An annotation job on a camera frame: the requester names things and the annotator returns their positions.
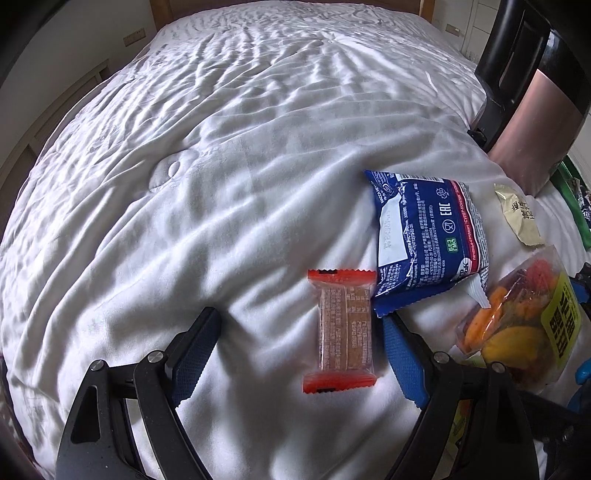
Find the red clear wafer packet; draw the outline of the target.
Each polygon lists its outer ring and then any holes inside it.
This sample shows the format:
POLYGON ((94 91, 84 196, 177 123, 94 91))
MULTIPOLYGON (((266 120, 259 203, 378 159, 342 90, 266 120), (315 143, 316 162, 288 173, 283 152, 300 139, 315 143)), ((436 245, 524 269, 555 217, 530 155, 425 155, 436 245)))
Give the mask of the red clear wafer packet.
POLYGON ((377 273, 370 270, 310 270, 318 293, 318 369, 304 376, 305 394, 372 387, 372 305, 377 273))

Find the dark navy snack packet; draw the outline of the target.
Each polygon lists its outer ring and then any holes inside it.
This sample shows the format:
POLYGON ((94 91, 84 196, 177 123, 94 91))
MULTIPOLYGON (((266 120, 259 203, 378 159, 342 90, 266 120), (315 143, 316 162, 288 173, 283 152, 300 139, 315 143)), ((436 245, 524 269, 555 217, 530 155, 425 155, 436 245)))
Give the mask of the dark navy snack packet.
POLYGON ((581 210, 583 218, 585 219, 588 227, 591 227, 591 193, 587 188, 586 184, 573 177, 570 180, 571 190, 581 210))

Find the clear bag dried fruit chips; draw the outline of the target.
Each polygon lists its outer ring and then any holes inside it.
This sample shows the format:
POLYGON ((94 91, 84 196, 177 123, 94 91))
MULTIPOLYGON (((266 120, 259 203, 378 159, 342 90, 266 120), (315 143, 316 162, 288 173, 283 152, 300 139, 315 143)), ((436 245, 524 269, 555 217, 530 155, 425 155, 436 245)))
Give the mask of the clear bag dried fruit chips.
POLYGON ((516 386, 534 393, 557 381, 581 329, 579 302, 555 247, 537 250, 458 325, 465 359, 502 363, 516 386))

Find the green label fruit snack packet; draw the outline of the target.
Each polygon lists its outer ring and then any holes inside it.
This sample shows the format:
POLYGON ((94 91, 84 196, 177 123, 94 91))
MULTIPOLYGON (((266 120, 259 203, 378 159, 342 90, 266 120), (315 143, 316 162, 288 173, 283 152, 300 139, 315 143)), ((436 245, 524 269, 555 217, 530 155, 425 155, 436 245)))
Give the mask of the green label fruit snack packet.
POLYGON ((444 447, 443 455, 436 470, 436 479, 446 479, 452 472, 462 446, 470 413, 470 390, 464 386, 455 410, 452 427, 444 447))

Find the small olive tea sachet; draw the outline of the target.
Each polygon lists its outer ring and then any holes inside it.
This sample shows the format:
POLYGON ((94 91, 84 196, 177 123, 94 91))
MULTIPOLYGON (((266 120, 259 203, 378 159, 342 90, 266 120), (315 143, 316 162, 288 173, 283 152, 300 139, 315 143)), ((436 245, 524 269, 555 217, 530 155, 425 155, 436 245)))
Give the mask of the small olive tea sachet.
POLYGON ((517 239, 528 247, 542 246, 544 240, 527 201, 508 185, 495 184, 494 190, 503 215, 517 239))

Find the green rectangular tray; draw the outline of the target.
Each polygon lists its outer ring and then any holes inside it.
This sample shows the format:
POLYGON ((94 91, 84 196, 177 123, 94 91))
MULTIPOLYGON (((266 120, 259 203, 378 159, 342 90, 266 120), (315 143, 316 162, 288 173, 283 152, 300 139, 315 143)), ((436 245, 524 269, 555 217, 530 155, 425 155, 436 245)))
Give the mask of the green rectangular tray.
POLYGON ((591 243, 590 188, 569 156, 565 156, 558 164, 550 180, 567 203, 583 246, 589 251, 591 243))

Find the blue white red snack bag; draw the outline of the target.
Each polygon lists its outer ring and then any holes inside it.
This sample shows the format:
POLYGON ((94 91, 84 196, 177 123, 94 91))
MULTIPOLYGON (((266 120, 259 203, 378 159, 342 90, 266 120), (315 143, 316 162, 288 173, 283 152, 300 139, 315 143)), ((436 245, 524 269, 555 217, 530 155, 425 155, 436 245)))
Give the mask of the blue white red snack bag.
POLYGON ((377 317, 459 283, 481 307, 489 307, 488 243, 468 186, 432 176, 373 170, 365 175, 378 218, 377 317))

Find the white bed duvet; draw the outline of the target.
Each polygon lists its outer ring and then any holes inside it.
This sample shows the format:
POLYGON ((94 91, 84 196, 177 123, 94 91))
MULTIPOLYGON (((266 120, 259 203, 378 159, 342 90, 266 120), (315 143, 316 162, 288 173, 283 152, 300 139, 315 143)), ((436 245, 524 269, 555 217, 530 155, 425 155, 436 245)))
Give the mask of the white bed duvet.
POLYGON ((468 136, 474 64, 425 20, 263 2, 165 27, 65 117, 1 241, 2 413, 55 475, 89 364, 140 360, 202 308, 224 331, 178 415, 216 479, 382 479, 418 418, 382 353, 377 383, 307 395, 311 269, 372 269, 369 170, 464 182, 490 278, 528 257, 468 136))

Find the copper and black electric kettle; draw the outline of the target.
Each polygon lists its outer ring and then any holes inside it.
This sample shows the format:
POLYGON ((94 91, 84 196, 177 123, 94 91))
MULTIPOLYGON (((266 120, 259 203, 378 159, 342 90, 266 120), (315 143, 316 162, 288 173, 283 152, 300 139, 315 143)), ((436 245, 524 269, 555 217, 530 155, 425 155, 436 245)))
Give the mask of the copper and black electric kettle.
POLYGON ((527 195, 567 155, 590 111, 590 7, 503 1, 475 75, 486 101, 470 136, 527 195))

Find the white sliding wardrobe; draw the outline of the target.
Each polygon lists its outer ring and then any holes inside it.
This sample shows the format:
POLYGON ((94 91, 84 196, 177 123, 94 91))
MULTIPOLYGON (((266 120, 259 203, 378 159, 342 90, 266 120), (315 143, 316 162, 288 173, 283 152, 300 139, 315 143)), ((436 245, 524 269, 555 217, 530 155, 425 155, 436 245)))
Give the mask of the white sliding wardrobe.
POLYGON ((432 23, 457 51, 478 63, 499 7, 499 0, 437 0, 432 23))

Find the wooden headboard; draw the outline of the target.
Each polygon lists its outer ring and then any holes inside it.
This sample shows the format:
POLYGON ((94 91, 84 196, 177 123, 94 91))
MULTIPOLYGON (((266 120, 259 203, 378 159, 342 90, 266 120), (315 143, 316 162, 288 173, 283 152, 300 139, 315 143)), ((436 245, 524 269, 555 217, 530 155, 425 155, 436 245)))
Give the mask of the wooden headboard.
MULTIPOLYGON (((182 17, 206 10, 249 3, 249 0, 150 0, 150 9, 157 30, 182 17)), ((365 4, 392 11, 419 15, 433 21, 435 0, 351 0, 353 4, 365 4)))

